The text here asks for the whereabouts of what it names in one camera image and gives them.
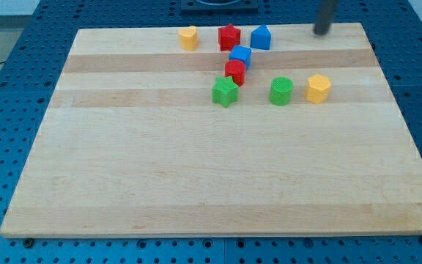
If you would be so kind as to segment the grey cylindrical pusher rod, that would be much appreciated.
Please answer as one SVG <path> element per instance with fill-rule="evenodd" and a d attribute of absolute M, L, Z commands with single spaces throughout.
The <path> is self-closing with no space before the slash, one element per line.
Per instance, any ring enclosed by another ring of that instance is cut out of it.
<path fill-rule="evenodd" d="M 331 27 L 336 14 L 338 0 L 321 0 L 319 10 L 313 27 L 315 35 L 326 35 Z"/>

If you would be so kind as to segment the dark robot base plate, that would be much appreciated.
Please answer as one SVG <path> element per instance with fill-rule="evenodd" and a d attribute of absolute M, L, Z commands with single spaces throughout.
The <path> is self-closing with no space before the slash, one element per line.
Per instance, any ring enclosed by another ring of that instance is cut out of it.
<path fill-rule="evenodd" d="M 181 12 L 226 12 L 259 8 L 258 0 L 180 0 Z"/>

